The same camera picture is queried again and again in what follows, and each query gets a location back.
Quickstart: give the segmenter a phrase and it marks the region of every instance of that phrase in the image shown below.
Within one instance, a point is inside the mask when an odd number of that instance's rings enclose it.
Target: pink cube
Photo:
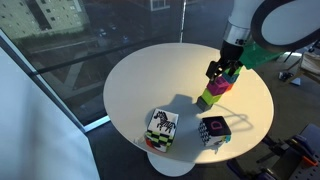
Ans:
[[[207,89],[210,91],[212,96],[223,94],[229,87],[229,83],[222,76],[217,77],[216,81],[207,85]]]

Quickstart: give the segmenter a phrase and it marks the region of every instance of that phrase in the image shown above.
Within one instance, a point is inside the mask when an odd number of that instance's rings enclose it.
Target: table base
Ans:
[[[152,153],[147,153],[152,166],[161,174],[178,177],[185,175],[194,167],[194,163],[185,163],[168,158],[163,158]]]

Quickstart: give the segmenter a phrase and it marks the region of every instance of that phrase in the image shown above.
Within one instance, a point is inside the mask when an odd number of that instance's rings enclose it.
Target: floor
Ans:
[[[302,77],[300,86],[284,85],[278,79],[279,72],[288,68],[299,54],[293,54],[283,63],[286,55],[269,61],[254,70],[268,86],[274,101],[274,119],[269,135],[277,139],[286,139],[299,133],[308,123],[320,126],[319,107],[320,86]],[[112,125],[107,123],[87,134],[100,178],[104,179],[170,179],[158,173],[148,161],[144,151],[127,141]],[[258,144],[246,154],[238,157],[245,170],[258,171],[256,160],[269,152],[264,144]],[[263,163],[271,166],[277,157]],[[222,179],[233,180],[237,177],[228,169],[226,162],[196,164],[186,175],[174,179]]]

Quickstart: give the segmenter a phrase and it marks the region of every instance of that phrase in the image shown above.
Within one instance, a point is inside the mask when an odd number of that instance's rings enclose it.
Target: white wall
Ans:
[[[99,179],[85,135],[0,48],[0,179]]]

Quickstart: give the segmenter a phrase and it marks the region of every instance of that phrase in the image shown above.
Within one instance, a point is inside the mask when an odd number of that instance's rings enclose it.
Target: white round table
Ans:
[[[218,50],[195,44],[168,43],[138,50],[110,72],[103,92],[106,111],[116,129],[148,153],[151,164],[167,176],[189,172],[194,164],[225,161],[255,147],[270,129],[273,102],[268,88],[253,71],[240,71],[231,91],[212,109],[202,112],[195,104],[209,79],[210,61]],[[179,114],[175,139],[168,152],[150,148],[144,133],[155,108]],[[216,151],[205,147],[198,133],[203,117],[223,116],[231,141]]]

